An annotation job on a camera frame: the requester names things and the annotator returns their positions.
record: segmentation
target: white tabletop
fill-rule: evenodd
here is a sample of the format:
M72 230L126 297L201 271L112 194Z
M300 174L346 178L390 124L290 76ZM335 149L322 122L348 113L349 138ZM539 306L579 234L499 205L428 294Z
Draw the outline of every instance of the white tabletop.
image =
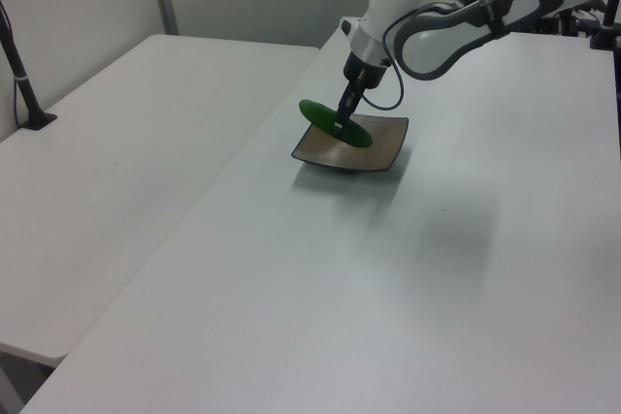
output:
M337 32L24 414L618 411L611 55L511 35L407 80L396 166L344 175L289 153L347 53Z
M0 351L57 365L313 48L154 36L0 144Z

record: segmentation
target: black metal stand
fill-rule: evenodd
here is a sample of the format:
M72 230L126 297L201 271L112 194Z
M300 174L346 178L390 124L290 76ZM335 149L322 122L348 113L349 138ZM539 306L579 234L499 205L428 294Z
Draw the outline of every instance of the black metal stand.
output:
M5 15L4 7L2 6L2 2L0 2L0 42L9 59L9 64L11 65L13 75L19 86L19 91L23 96L23 101L28 108L28 120L22 123L21 127L38 131L53 122L56 119L56 115L45 113L41 109L41 106L39 106L35 92L32 89L26 70L21 62L21 57L19 57L19 53L17 52L9 19L5 17Z
M575 19L573 19L573 10L565 9L559 12L559 18L561 19L561 34L563 36L570 36L573 38L578 37L578 29Z
M619 122L619 149L621 150L621 49L616 41L612 51L614 56L614 77L617 85L617 120Z
M619 0L608 0L605 8L604 22L598 34L591 38L591 48L595 50L613 50L619 33L614 29L614 18L619 8Z

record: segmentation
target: green disc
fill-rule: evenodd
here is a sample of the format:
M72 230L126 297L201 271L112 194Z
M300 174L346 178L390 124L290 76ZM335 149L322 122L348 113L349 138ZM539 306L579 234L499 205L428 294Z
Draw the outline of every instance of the green disc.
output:
M306 120L314 126L330 136L334 136L332 130L337 119L336 111L307 99L300 101L300 111ZM371 134L358 123L351 120L347 121L341 134L337 137L335 136L335 138L354 147L369 147L373 144Z

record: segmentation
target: black cable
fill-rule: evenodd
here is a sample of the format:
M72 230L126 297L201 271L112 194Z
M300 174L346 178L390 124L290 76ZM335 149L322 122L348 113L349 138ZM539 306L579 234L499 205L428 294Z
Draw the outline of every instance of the black cable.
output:
M13 26L11 25L11 20L9 19L9 15L4 8L2 1L0 0L0 14L2 14L2 21L7 25L7 29L9 30L9 34L11 35L11 39L13 38ZM19 125L19 120L17 118L17 80L13 78L13 117L16 121L17 129L21 128Z
M447 5L447 6L451 7L451 10L445 10L445 9L441 9L439 7L436 7L438 4ZM397 104L395 104L394 106L390 106L390 107L381 107L381 106L379 106L377 104L374 104L369 99L367 99L367 97L364 95L363 92L360 92L360 80L358 80L358 82L356 83L356 87L357 87L356 91L358 92L358 94L360 94L360 97L362 97L362 99L367 104L369 104L371 107L373 107L374 109L377 109L379 111L394 111L399 106L401 106L401 103L404 100L404 95L406 93L405 90L404 90L404 80L401 77L401 72L399 72L399 66L397 65L397 62L393 58L392 54L390 53L390 49L388 48L388 45L386 44L386 37L388 36L388 33L390 32L390 30L392 28L397 26L397 24L402 22L404 19L409 18L410 16L418 16L418 15L427 14L427 13L430 13L430 12L447 15L447 14L450 14L450 13L455 12L457 10L459 10L459 9L457 8L457 6L455 4L448 4L446 2L434 2L433 4L429 4L427 6L419 8L419 9L412 10L411 12L409 12L409 13L401 16L400 18L396 19L395 21L393 21L386 28L386 30L384 31L384 34L381 36L381 44L384 47L384 52L386 53L386 56L388 57L388 61L390 62L390 64L395 69L395 74L397 75L397 80L399 80L399 93L400 93L399 94L399 100L397 101Z
M594 14L592 14L591 12L587 12L586 10L580 10L580 11L581 11L581 12L583 12L583 13L585 13L586 15L590 15L590 16L592 16L592 17L595 19L595 21L596 21L596 22L597 22L600 26L602 26L602 22L601 22L601 21L600 21L600 19L599 19L599 18L597 18Z
M576 19L576 21L578 23L580 23L582 26L584 26L585 31L583 31L583 32L584 32L584 34L586 35L587 38L590 38L591 36L595 36L595 34L597 34L597 32L598 32L598 28L597 27L590 26L582 18L578 18L577 16L575 16L574 18Z
M9 19L9 15L7 14L7 11L4 9L4 4L2 3L1 0L0 0L0 13L2 14L2 18L4 19L4 21L7 23L7 26L9 27L9 33L11 33L11 37L13 37L13 26L11 25L11 20Z
M13 117L16 120L17 129L21 128L17 118L17 80L15 78L13 78Z

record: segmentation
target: black pole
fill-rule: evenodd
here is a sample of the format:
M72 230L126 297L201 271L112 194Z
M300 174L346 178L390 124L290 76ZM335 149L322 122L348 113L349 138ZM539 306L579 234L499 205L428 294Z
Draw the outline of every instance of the black pole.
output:
M595 50L613 50L619 34L614 29L614 18L619 8L619 0L608 0L605 6L604 22L598 34L591 38L591 48Z
M2 2L0 2L0 42L2 43L4 53L9 59L9 65L11 65L11 70L13 70L13 75L23 96L23 101L28 108L28 121L23 123L21 127L30 130L40 130L53 122L56 119L56 115L45 113L41 106L39 106L35 91L32 89L26 70L23 68L21 57L19 57L17 52L16 43L13 40L13 30L11 29L9 19L6 17L6 11Z

